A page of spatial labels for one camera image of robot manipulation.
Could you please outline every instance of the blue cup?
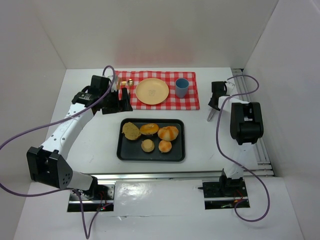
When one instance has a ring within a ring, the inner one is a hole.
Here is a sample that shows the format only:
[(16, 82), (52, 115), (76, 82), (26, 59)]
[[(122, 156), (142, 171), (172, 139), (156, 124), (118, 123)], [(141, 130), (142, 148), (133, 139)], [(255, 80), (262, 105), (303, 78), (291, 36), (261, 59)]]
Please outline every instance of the blue cup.
[(175, 81), (175, 95), (182, 99), (187, 93), (189, 88), (189, 81), (185, 78), (178, 78)]

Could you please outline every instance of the black tray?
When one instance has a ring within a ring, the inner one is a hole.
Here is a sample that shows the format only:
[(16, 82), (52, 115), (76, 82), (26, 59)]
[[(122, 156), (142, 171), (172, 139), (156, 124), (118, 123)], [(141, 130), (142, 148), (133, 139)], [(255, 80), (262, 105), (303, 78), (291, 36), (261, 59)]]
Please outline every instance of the black tray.
[[(153, 136), (141, 135), (141, 137), (134, 141), (127, 139), (122, 133), (122, 127), (128, 122), (133, 123), (139, 129), (145, 124), (157, 124), (159, 128), (175, 126), (178, 128), (179, 134), (177, 138), (171, 142), (171, 151), (161, 153), (158, 148), (161, 139), (157, 133)], [(142, 141), (146, 139), (151, 139), (154, 142), (154, 150), (152, 152), (144, 152), (141, 148)], [(120, 125), (116, 156), (123, 161), (180, 162), (186, 156), (184, 123), (178, 119), (126, 118)]]

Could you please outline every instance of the round bread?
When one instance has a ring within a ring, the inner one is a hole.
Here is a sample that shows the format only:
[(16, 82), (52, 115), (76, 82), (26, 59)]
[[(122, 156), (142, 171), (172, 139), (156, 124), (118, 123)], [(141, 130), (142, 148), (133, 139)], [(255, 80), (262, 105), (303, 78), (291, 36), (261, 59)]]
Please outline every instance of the round bread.
[(151, 141), (150, 139), (146, 139), (146, 140), (142, 141), (141, 148), (146, 153), (150, 153), (155, 149), (155, 143), (153, 141)]
[(157, 133), (159, 126), (155, 123), (148, 123), (140, 127), (140, 132), (143, 135), (151, 135)]
[(140, 130), (132, 122), (126, 122), (122, 127), (122, 133), (129, 140), (137, 140), (140, 136)]
[(160, 150), (160, 152), (167, 153), (167, 152), (169, 152), (171, 150), (171, 148), (172, 148), (171, 142), (164, 141), (164, 140), (161, 140), (159, 142), (159, 150)]
[(178, 128), (175, 126), (165, 126), (159, 129), (158, 136), (167, 142), (173, 141), (179, 134)]

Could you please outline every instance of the bread roll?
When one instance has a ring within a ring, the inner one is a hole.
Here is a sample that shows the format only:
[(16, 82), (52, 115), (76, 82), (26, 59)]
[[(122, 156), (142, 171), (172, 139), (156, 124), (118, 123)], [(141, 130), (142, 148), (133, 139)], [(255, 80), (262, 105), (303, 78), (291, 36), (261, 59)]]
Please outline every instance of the bread roll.
[(178, 134), (179, 130), (175, 126), (165, 126), (158, 131), (159, 138), (167, 142), (175, 140)]
[(160, 150), (160, 152), (167, 153), (167, 152), (169, 152), (171, 150), (171, 148), (172, 148), (171, 142), (164, 141), (164, 140), (161, 140), (159, 142), (159, 150)]
[(122, 133), (129, 140), (137, 140), (140, 136), (140, 130), (132, 122), (127, 122), (122, 127)]
[(143, 135), (156, 134), (159, 130), (159, 126), (155, 123), (148, 123), (140, 127), (140, 132)]
[(151, 141), (150, 139), (144, 140), (141, 143), (141, 148), (146, 153), (150, 153), (155, 149), (155, 143)]

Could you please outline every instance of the yellow plate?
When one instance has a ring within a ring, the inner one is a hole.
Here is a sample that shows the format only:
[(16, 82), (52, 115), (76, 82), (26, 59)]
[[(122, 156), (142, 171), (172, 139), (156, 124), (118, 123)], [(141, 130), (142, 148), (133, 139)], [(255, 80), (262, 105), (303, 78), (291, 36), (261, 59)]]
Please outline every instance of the yellow plate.
[(136, 97), (148, 105), (162, 103), (169, 95), (168, 85), (158, 78), (142, 80), (135, 89)]

